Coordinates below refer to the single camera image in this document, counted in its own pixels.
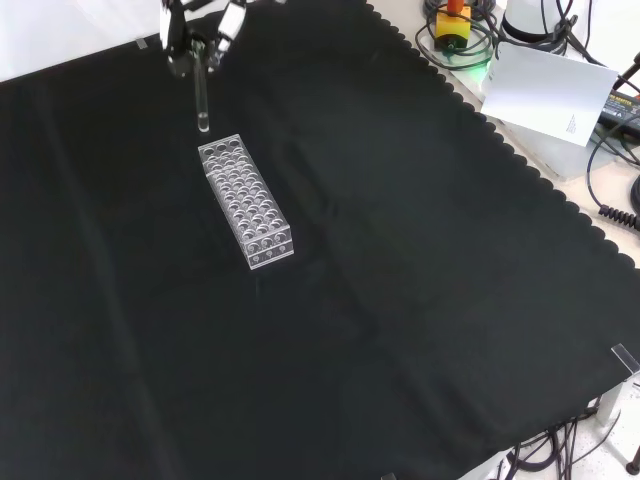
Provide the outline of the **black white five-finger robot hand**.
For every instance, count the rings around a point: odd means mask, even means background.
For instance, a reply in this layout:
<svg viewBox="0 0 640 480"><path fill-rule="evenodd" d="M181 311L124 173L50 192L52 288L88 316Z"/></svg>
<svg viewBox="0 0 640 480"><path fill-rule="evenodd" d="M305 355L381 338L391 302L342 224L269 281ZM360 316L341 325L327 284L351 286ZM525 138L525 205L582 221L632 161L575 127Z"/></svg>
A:
<svg viewBox="0 0 640 480"><path fill-rule="evenodd" d="M211 1L162 1L159 37L173 75L184 78L197 61L208 73L220 66L240 33L251 1L227 1L215 35L209 39L191 27L186 12L196 12Z"/></svg>

